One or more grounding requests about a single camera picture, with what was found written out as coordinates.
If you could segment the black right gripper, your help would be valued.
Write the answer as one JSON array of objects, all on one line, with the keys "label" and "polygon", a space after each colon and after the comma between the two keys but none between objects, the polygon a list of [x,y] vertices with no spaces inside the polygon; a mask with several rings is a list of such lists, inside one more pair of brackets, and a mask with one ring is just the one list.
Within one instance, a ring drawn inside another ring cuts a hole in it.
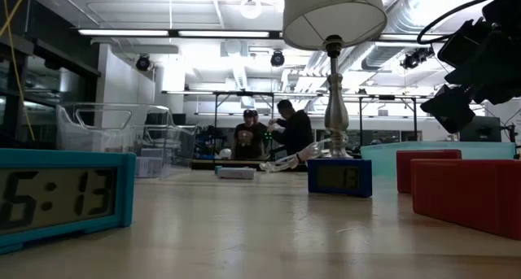
[{"label": "black right gripper", "polygon": [[486,34],[467,29],[445,43],[444,61],[454,68],[445,80],[458,86],[444,85],[420,108],[435,117],[448,133],[458,133],[473,120],[471,99],[496,105],[520,96],[518,37],[500,29]]}]

